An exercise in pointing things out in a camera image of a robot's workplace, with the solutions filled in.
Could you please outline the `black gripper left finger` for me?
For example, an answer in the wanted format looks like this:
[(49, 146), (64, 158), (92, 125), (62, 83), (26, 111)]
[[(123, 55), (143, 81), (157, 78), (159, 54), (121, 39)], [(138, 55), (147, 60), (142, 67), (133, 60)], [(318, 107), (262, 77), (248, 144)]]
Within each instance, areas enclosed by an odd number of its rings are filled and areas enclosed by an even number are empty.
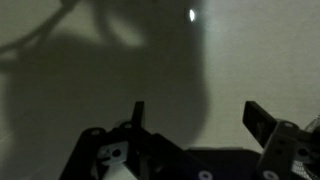
[(109, 168), (123, 164), (137, 180), (214, 180), (211, 168), (159, 134), (143, 128), (144, 103), (132, 117), (106, 131), (83, 131), (60, 180), (104, 180)]

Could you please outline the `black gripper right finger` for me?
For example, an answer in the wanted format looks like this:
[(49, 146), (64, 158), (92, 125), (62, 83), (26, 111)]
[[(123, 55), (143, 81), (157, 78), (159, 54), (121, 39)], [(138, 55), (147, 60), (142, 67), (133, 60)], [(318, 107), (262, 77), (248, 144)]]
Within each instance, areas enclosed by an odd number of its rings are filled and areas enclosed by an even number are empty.
[(245, 103), (243, 124), (263, 148), (256, 180), (320, 180), (320, 124), (305, 129), (272, 117), (254, 101)]

